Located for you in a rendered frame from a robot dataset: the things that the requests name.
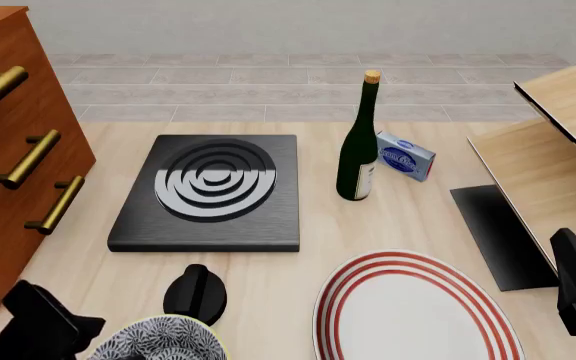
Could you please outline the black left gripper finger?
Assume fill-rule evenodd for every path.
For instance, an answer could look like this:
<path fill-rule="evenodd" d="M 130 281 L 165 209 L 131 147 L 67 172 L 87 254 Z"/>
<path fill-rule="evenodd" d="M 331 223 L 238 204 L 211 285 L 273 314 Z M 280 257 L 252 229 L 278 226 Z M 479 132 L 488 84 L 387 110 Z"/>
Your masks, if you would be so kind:
<path fill-rule="evenodd" d="M 100 317 L 83 317 L 74 315 L 73 323 L 78 330 L 78 336 L 72 347 L 72 353 L 86 350 L 91 341 L 102 332 L 106 320 Z"/>

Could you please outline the black-white patterned bowl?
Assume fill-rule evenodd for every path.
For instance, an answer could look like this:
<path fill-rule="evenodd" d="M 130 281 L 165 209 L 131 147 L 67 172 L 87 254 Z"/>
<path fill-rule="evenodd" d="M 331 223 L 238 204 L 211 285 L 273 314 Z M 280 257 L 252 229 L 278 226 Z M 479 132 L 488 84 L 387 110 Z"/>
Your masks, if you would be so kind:
<path fill-rule="evenodd" d="M 159 315 L 119 330 L 87 360 L 230 360 L 230 356 L 205 323 L 184 315 Z"/>

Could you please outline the round black stove knob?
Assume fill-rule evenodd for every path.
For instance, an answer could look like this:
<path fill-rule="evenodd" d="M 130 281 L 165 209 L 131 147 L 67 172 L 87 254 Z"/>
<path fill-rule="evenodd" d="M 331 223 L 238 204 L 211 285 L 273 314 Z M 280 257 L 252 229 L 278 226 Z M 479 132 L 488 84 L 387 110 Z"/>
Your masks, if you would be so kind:
<path fill-rule="evenodd" d="M 191 264 L 166 290 L 165 314 L 191 317 L 213 326 L 227 306 L 227 292 L 221 278 L 201 264 Z"/>

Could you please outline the flat black stove plate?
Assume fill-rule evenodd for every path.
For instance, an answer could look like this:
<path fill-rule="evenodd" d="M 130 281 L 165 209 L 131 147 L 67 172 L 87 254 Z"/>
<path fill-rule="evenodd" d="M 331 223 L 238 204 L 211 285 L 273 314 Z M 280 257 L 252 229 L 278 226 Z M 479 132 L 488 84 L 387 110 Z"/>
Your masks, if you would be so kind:
<path fill-rule="evenodd" d="M 113 252 L 296 252 L 297 137 L 156 137 L 107 240 Z"/>

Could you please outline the small flat black plate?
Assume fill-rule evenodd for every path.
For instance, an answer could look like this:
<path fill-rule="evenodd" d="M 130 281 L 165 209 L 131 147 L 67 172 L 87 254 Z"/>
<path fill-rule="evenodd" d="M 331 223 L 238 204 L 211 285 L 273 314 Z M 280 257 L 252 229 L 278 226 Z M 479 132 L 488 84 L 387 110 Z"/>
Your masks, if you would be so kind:
<path fill-rule="evenodd" d="M 3 298 L 2 304 L 13 316 L 16 338 L 26 350 L 41 356 L 60 358 L 79 336 L 72 320 L 59 310 L 37 285 L 20 280 Z"/>

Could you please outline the pale wooden shelf rack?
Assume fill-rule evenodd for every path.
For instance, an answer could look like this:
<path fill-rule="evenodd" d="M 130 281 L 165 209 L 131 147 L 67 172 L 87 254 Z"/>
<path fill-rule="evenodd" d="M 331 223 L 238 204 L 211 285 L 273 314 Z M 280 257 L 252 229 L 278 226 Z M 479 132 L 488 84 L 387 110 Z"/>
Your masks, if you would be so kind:
<path fill-rule="evenodd" d="M 551 236 L 576 234 L 576 65 L 518 83 L 536 119 L 470 137 L 492 185 L 451 192 L 497 287 L 555 287 Z"/>

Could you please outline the white plate with red rings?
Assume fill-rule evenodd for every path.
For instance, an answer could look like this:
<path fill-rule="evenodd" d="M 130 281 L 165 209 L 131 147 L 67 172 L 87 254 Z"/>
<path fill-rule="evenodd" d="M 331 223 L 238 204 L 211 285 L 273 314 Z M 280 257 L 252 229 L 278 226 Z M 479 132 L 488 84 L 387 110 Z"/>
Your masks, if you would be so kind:
<path fill-rule="evenodd" d="M 370 251 L 338 266 L 314 305 L 317 360 L 526 360 L 475 281 L 434 257 Z"/>

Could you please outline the blue-white cream cheese box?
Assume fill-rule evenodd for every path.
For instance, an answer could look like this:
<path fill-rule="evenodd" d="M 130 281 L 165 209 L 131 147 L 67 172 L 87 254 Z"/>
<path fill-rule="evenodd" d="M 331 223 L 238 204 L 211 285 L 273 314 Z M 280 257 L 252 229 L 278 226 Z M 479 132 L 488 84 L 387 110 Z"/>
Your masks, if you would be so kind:
<path fill-rule="evenodd" d="M 379 131 L 376 139 L 378 161 L 418 182 L 428 178 L 436 157 L 434 152 L 386 131 Z"/>

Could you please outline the red-brown wooden cabinet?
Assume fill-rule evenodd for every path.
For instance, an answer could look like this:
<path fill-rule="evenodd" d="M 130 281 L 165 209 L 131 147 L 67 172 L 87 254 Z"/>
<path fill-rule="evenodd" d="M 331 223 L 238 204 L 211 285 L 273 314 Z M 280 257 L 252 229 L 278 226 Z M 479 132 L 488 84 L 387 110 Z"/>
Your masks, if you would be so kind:
<path fill-rule="evenodd" d="M 0 184 L 0 304 L 45 238 L 24 228 L 41 221 L 62 190 L 56 182 L 85 176 L 95 157 L 24 6 L 0 6 L 0 73 L 13 66 L 28 79 L 0 101 L 0 174 L 32 148 L 26 137 L 54 129 L 61 139 L 20 188 Z"/>

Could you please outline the dark green wine bottle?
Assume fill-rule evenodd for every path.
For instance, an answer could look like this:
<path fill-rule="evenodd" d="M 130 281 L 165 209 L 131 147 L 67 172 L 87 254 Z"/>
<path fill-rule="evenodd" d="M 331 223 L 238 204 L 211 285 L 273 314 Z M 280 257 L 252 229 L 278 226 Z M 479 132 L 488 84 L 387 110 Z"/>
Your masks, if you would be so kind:
<path fill-rule="evenodd" d="M 365 71 L 357 117 L 340 149 L 336 190 L 345 200 L 363 200 L 372 188 L 378 153 L 374 113 L 380 78 L 380 71 Z"/>

